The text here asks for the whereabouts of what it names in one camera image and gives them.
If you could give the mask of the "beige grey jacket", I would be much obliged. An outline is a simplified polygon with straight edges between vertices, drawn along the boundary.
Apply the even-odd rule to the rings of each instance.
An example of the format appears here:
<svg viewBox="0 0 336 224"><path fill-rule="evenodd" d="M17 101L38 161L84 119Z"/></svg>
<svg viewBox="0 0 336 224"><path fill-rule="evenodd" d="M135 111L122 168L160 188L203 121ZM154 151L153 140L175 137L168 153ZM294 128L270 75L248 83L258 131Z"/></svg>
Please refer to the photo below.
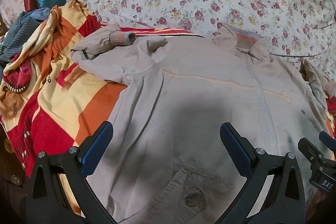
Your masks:
<svg viewBox="0 0 336 224"><path fill-rule="evenodd" d="M311 62L296 68L268 41L224 26L217 36L145 36L118 46L114 27L72 48L96 77L124 84L112 141L88 178L118 223L214 223L244 184L221 142L229 122L271 155L296 155L306 204L317 190L299 139L318 143L335 84Z"/></svg>

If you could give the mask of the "orange red yellow blanket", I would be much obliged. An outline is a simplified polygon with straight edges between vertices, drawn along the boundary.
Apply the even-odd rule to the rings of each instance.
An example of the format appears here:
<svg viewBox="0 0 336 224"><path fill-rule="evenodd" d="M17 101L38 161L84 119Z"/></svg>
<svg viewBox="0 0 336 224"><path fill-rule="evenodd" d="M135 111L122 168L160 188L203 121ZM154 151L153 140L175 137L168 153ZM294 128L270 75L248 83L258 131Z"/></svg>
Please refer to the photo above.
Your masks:
<svg viewBox="0 0 336 224"><path fill-rule="evenodd" d="M71 59L72 48L84 38L97 39L94 52L128 46L144 36L189 36L176 28L104 26L85 3L70 1L50 10L5 69L28 59L33 70L29 87L16 94L1 82L1 122L27 175L40 151L64 153L92 135L108 119L122 84L98 79Z"/></svg>

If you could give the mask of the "red knitted garment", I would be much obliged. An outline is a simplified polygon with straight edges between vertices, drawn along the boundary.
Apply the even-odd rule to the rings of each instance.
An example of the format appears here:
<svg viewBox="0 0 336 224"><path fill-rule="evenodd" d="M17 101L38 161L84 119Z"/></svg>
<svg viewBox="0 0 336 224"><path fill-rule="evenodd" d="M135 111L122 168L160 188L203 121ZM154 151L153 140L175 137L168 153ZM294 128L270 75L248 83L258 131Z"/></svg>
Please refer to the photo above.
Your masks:
<svg viewBox="0 0 336 224"><path fill-rule="evenodd" d="M20 94L29 87L32 75L33 70L30 61L24 59L15 68L11 68L7 72L2 72L2 82L9 91Z"/></svg>

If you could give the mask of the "blue striped garment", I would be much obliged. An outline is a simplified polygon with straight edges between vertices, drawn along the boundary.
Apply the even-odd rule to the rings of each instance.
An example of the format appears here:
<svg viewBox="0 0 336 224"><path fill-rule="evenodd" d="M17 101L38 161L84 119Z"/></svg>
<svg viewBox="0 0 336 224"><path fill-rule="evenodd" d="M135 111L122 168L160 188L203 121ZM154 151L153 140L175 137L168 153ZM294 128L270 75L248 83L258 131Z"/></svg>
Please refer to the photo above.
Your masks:
<svg viewBox="0 0 336 224"><path fill-rule="evenodd" d="M30 12L22 12L11 25L6 37L1 42L1 62L9 63L12 58L22 50L39 25L48 19L50 8L36 9Z"/></svg>

